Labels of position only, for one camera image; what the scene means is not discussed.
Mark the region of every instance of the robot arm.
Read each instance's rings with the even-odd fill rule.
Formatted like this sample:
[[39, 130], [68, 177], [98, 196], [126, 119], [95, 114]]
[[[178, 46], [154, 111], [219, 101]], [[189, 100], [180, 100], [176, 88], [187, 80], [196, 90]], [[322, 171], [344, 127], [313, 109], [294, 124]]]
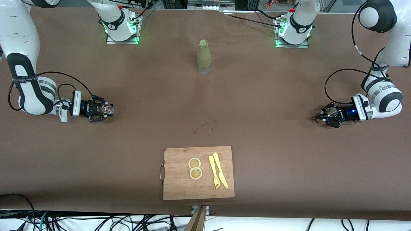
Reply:
[[278, 34], [284, 41], [298, 45], [305, 41], [312, 29], [312, 23], [320, 12], [319, 0], [299, 0], [295, 12], [285, 16], [282, 30]]
[[116, 2], [109, 0], [87, 1], [97, 10], [106, 33], [114, 41], [125, 41], [137, 32], [135, 12], [120, 9]]
[[53, 110], [55, 83], [35, 74], [40, 40], [27, 5], [32, 2], [25, 2], [0, 0], [0, 44], [20, 93], [20, 107], [32, 115], [44, 115]]
[[351, 106], [335, 107], [333, 103], [323, 108], [317, 119], [327, 125], [340, 127], [348, 120], [362, 122], [386, 118], [401, 112], [402, 92], [386, 74], [390, 66], [407, 66], [411, 49], [411, 2], [401, 0], [370, 0], [360, 10], [362, 26], [379, 33], [389, 32], [386, 47], [378, 54], [370, 74], [362, 82], [362, 94], [352, 97]]
[[67, 122], [68, 115], [88, 117], [90, 122], [112, 116], [114, 108], [103, 98], [92, 95], [81, 100], [81, 91], [75, 90], [73, 98], [56, 97], [56, 83], [36, 75], [40, 40], [31, 16], [31, 5], [45, 8], [57, 6], [60, 0], [0, 0], [0, 45], [20, 97], [21, 110], [32, 115], [59, 115]]

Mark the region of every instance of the lemon slice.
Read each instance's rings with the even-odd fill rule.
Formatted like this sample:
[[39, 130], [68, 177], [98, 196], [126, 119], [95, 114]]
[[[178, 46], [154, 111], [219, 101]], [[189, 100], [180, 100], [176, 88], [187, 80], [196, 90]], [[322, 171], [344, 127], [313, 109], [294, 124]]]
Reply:
[[188, 162], [188, 167], [192, 168], [199, 168], [201, 166], [201, 161], [197, 158], [191, 158]]
[[203, 171], [201, 170], [201, 168], [194, 167], [190, 170], [190, 177], [193, 180], [200, 179], [202, 175], [203, 175]]

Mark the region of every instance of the yellow knife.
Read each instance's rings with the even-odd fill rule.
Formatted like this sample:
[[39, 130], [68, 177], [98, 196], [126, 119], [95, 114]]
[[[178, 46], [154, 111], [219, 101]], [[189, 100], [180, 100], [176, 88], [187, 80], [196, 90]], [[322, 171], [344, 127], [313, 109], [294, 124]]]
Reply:
[[227, 181], [226, 181], [226, 179], [225, 179], [225, 177], [224, 177], [223, 171], [221, 170], [220, 159], [218, 158], [217, 152], [213, 153], [212, 156], [214, 157], [214, 160], [215, 160], [215, 162], [217, 163], [217, 167], [218, 167], [218, 171], [219, 171], [218, 177], [220, 178], [221, 183], [223, 183], [224, 186], [225, 186], [226, 188], [228, 188], [229, 185], [227, 184]]

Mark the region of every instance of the cutting board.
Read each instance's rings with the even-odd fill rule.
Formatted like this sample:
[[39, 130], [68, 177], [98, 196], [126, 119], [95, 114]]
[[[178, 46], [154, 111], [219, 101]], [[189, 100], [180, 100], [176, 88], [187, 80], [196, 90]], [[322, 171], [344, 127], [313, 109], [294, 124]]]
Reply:
[[[227, 181], [228, 188], [220, 182], [221, 188], [214, 186], [214, 175], [208, 157], [217, 152], [221, 169]], [[201, 178], [191, 179], [188, 162], [191, 158], [201, 161]], [[195, 148], [166, 148], [164, 150], [163, 162], [163, 199], [185, 200], [185, 199], [211, 199], [234, 197], [233, 158], [231, 146], [219, 147], [195, 147]]]

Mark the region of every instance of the cable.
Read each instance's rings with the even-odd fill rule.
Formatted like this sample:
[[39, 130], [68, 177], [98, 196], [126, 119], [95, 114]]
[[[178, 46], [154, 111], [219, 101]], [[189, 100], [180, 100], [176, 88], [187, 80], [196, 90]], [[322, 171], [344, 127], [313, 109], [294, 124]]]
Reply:
[[113, 221], [113, 218], [115, 218], [115, 217], [113, 217], [113, 218], [111, 219], [112, 224], [111, 224], [111, 227], [110, 227], [109, 230], [113, 230], [113, 228], [114, 228], [118, 223], [121, 223], [122, 220], [126, 219], [126, 218], [129, 217], [129, 216], [130, 216], [130, 215], [125, 216], [125, 217], [121, 218], [120, 220], [118, 220], [118, 221], [116, 221], [116, 222]]
[[82, 83], [80, 80], [74, 78], [73, 76], [71, 76], [71, 75], [69, 75], [69, 74], [66, 74], [66, 73], [63, 73], [63, 72], [42, 72], [42, 73], [40, 73], [40, 74], [37, 74], [37, 76], [40, 76], [40, 75], [43, 75], [43, 74], [48, 74], [48, 73], [62, 74], [62, 75], [68, 76], [68, 77], [76, 80], [76, 81], [79, 82], [81, 85], [83, 85], [83, 87], [88, 91], [88, 93], [90, 93], [91, 96], [93, 96], [93, 94], [91, 93], [91, 91], [84, 85], [84, 83]]
[[145, 8], [145, 9], [143, 10], [143, 12], [142, 12], [141, 14], [139, 14], [139, 15], [138, 15], [137, 17], [135, 17], [135, 18], [132, 18], [131, 20], [138, 19], [141, 15], [144, 14], [144, 12], [145, 12], [146, 10], [150, 9], [153, 5], [154, 5], [154, 4], [149, 5], [147, 8]]
[[12, 196], [12, 195], [23, 197], [23, 198], [28, 202], [28, 204], [30, 205], [30, 208], [31, 208], [31, 210], [32, 210], [32, 212], [33, 212], [34, 221], [36, 221], [36, 214], [35, 214], [34, 206], [33, 206], [33, 204], [31, 203], [31, 201], [29, 200], [29, 198], [27, 198], [26, 196], [24, 196], [24, 195], [22, 195], [22, 194], [18, 194], [18, 193], [9, 193], [9, 194], [0, 195], [0, 198], [2, 198], [2, 197], [4, 197], [4, 196]]
[[341, 103], [341, 102], [335, 101], [335, 100], [331, 99], [331, 97], [330, 97], [330, 96], [328, 95], [328, 93], [327, 93], [327, 82], [328, 82], [328, 80], [329, 80], [333, 75], [335, 75], [336, 73], [341, 72], [341, 71], [347, 71], [347, 70], [360, 72], [360, 73], [367, 74], [367, 75], [370, 75], [370, 76], [372, 76], [372, 77], [375, 77], [375, 78], [377, 78], [377, 79], [381, 79], [381, 80], [383, 80], [383, 81], [389, 81], [389, 82], [391, 82], [390, 79], [381, 78], [381, 77], [375, 76], [375, 75], [373, 75], [373, 74], [370, 74], [370, 73], [367, 73], [367, 72], [364, 72], [364, 71], [361, 71], [361, 70], [352, 69], [352, 68], [343, 68], [343, 69], [340, 69], [340, 70], [332, 73], [332, 74], [327, 78], [326, 83], [324, 84], [324, 91], [325, 91], [325, 93], [326, 93], [326, 96], [328, 97], [329, 100], [331, 100], [331, 101], [334, 102], [334, 103], [337, 103], [337, 104], [351, 104], [351, 102], [349, 102], [349, 103]]
[[[375, 65], [377, 65], [379, 68], [381, 68], [380, 65], [376, 64], [375, 61], [377, 60], [378, 55], [382, 52], [383, 49], [384, 49], [384, 48], [382, 48], [382, 49], [377, 53], [377, 55], [375, 56], [374, 61], [373, 61], [373, 63], [374, 63]], [[391, 80], [388, 79], [388, 75], [387, 75], [387, 74], [384, 75], [384, 73], [383, 73], [382, 71], [381, 71], [381, 74], [384, 76], [384, 78], [381, 78], [381, 77], [378, 77], [378, 76], [375, 76], [375, 75], [371, 74], [372, 66], [371, 66], [371, 68], [369, 69], [368, 73], [366, 73], [366, 72], [364, 72], [364, 71], [361, 71], [361, 70], [358, 70], [358, 69], [351, 69], [351, 68], [340, 69], [340, 70], [332, 73], [332, 74], [327, 78], [327, 80], [326, 80], [326, 82], [325, 82], [325, 84], [324, 84], [324, 92], [326, 93], [326, 96], [328, 97], [329, 100], [331, 100], [332, 102], [337, 103], [337, 104], [351, 104], [351, 102], [350, 102], [350, 103], [341, 103], [341, 102], [338, 102], [338, 101], [333, 100], [333, 99], [328, 95], [328, 93], [327, 93], [327, 83], [328, 83], [328, 80], [330, 80], [330, 78], [331, 78], [334, 74], [336, 74], [336, 73], [338, 73], [338, 72], [341, 72], [341, 71], [346, 71], [346, 70], [361, 72], [361, 73], [370, 75], [370, 76], [372, 76], [372, 77], [375, 77], [375, 78], [377, 78], [377, 79], [381, 79], [381, 80], [383, 80], [383, 81], [389, 81], [389, 82], [391, 82]]]
[[355, 22], [355, 20], [356, 20], [356, 16], [357, 16], [357, 14], [360, 12], [361, 8], [362, 8], [367, 2], [369, 2], [369, 1], [370, 1], [370, 0], [366, 0], [366, 1], [358, 8], [358, 10], [356, 11], [356, 13], [354, 14], [353, 20], [352, 20], [352, 22], [351, 22], [351, 38], [352, 38], [352, 40], [353, 40], [354, 47], [357, 49], [358, 53], [359, 53], [363, 58], [365, 58], [366, 60], [368, 60], [368, 61], [370, 61], [370, 62], [372, 62], [372, 63], [374, 64], [374, 62], [373, 62], [371, 59], [369, 59], [367, 56], [363, 55], [363, 53], [360, 51], [360, 49], [358, 48], [358, 46], [357, 46], [357, 44], [356, 44], [356, 39], [355, 39], [355, 37], [354, 37], [354, 22]]
[[[172, 216], [173, 218], [177, 218], [177, 217], [191, 217], [191, 216], [183, 216], [183, 215], [181, 215], [181, 216]], [[162, 220], [164, 220], [164, 219], [169, 219], [170, 217], [164, 217], [164, 218], [161, 218], [161, 219], [157, 219], [157, 220], [155, 220], [155, 221], [153, 221], [153, 222], [148, 222], [148, 221], [146, 221], [145, 223], [146, 224], [143, 224], [142, 225], [142, 227], [140, 228], [140, 229], [137, 229], [136, 231], [142, 231], [144, 228], [146, 228], [147, 226], [149, 226], [149, 225], [151, 225], [151, 224], [158, 224], [159, 223], [159, 221], [162, 221]]]
[[278, 28], [281, 27], [280, 25], [274, 25], [274, 24], [270, 24], [270, 23], [255, 21], [255, 20], [251, 20], [251, 19], [248, 19], [248, 18], [242, 18], [242, 17], [234, 16], [234, 15], [231, 15], [231, 14], [228, 14], [228, 16], [233, 17], [233, 18], [239, 18], [239, 19], [247, 20], [247, 21], [250, 21], [250, 22], [253, 22], [253, 23], [260, 23], [260, 24], [270, 25], [270, 26], [278, 27]]
[[262, 13], [265, 17], [270, 18], [270, 19], [276, 19], [277, 17], [271, 17], [270, 15], [266, 14], [264, 11], [260, 10], [260, 9], [255, 9], [255, 12], [260, 12]]
[[120, 1], [115, 1], [115, 0], [109, 0], [110, 2], [116, 2], [116, 3], [120, 3], [120, 4], [126, 4], [126, 5], [131, 5], [134, 6], [131, 1], [129, 1], [129, 3], [125, 3], [125, 2], [120, 2]]
[[14, 81], [12, 81], [10, 88], [9, 88], [9, 92], [7, 93], [7, 102], [9, 103], [9, 106], [11, 109], [15, 110], [15, 111], [20, 111], [22, 108], [16, 109], [13, 107], [12, 102], [10, 101], [10, 95], [12, 93], [13, 90], [13, 85], [14, 85]]
[[[353, 223], [351, 223], [351, 220], [350, 220], [350, 219], [347, 219], [347, 220], [348, 220], [348, 222], [349, 222], [350, 225], [351, 225], [351, 231], [354, 231]], [[346, 231], [349, 231], [349, 230], [347, 229], [347, 227], [345, 227], [344, 219], [341, 219], [341, 224], [342, 224], [342, 226], [344, 227], [344, 229], [345, 229]]]
[[314, 219], [315, 218], [311, 219], [311, 221], [309, 222], [308, 227], [307, 227], [307, 231], [309, 231], [311, 229], [311, 225], [314, 222]]
[[74, 90], [77, 90], [76, 87], [73, 86], [73, 85], [71, 85], [70, 83], [60, 84], [60, 85], [57, 87], [57, 96], [58, 96], [59, 102], [61, 102], [62, 104], [63, 104], [63, 101], [66, 101], [66, 100], [62, 100], [61, 97], [60, 97], [60, 87], [61, 87], [61, 86], [64, 86], [64, 85], [72, 86], [72, 87], [74, 88]]
[[46, 216], [46, 213], [47, 213], [47, 211], [46, 211], [46, 212], [44, 212], [44, 214], [43, 214], [42, 218], [40, 219], [40, 224], [39, 224], [39, 229], [40, 229], [40, 230], [42, 230], [42, 227], [43, 227], [43, 221], [44, 221], [44, 217]]

